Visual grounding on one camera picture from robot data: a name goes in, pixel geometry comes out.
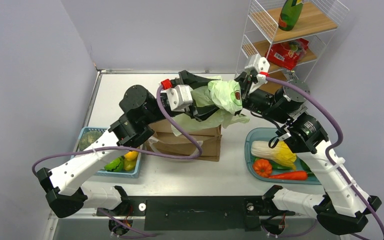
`wall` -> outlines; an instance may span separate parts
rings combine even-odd
[[[342,127],[345,140],[337,152],[357,183],[380,196],[384,222],[384,1],[342,2],[350,8],[346,22],[307,83]],[[376,221],[369,221],[362,235],[382,239]]]
[[[233,73],[249,0],[62,0],[98,69]]]
[[[30,167],[73,149],[95,78],[60,1],[0,0],[0,240],[42,238],[50,208]]]

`table top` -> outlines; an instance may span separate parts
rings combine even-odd
[[[203,77],[221,75],[224,80],[234,74],[198,74]],[[142,85],[154,95],[159,82],[174,79],[177,74],[103,74],[97,91],[89,127],[108,127],[123,111],[119,107],[125,91]],[[243,114],[250,116],[247,110]],[[93,176],[89,181],[102,185],[122,186],[130,196],[255,196],[263,195],[272,185],[253,177],[244,159],[247,134],[255,128],[274,127],[268,121],[252,117],[249,123],[235,123],[221,129],[220,161],[175,160],[152,155],[143,156],[139,178]],[[308,194],[324,193],[321,185],[281,184],[285,188]]]

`green bottle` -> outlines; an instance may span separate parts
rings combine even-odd
[[[287,0],[280,12],[279,28],[283,31],[291,31],[300,18],[303,5],[303,0]]]

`red package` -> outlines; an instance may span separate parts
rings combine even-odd
[[[306,55],[308,44],[309,41],[303,38],[273,44],[267,59],[280,67],[292,70]]]

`plastic basket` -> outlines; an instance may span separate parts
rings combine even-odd
[[[98,131],[101,133],[104,133],[108,128],[105,127],[84,127],[80,135],[78,136],[77,142],[75,144],[76,146],[76,151],[79,151],[79,141],[82,138],[82,136],[90,131]],[[144,145],[142,144],[140,146],[140,149],[144,149]],[[142,165],[142,154],[139,152],[139,155],[137,156],[137,162],[136,162],[136,167],[131,170],[131,171],[122,171],[122,172],[111,172],[111,171],[105,171],[104,169],[99,170],[98,172],[95,173],[97,176],[105,176],[105,177],[117,177],[117,178],[131,178],[131,179],[137,179],[139,177],[139,169],[141,169]]]
[[[285,183],[285,184],[314,184],[314,185],[320,185],[321,183],[315,176],[309,176],[307,180],[305,181],[299,181],[299,180],[282,180],[282,179],[272,179],[272,178],[266,178],[258,175],[254,169],[253,169],[253,156],[251,155],[251,145],[254,141],[270,141],[271,138],[276,136],[276,128],[271,127],[259,127],[255,128],[252,131],[248,133],[245,140],[245,161],[246,161],[246,167],[248,168],[248,171],[256,178],[258,178],[261,181],[266,182],[274,182],[274,183]],[[299,158],[297,158],[294,162],[296,166],[296,170],[303,170],[303,167],[301,166],[301,161]],[[285,171],[281,170],[273,170],[272,175],[276,174],[282,174],[285,173]]]

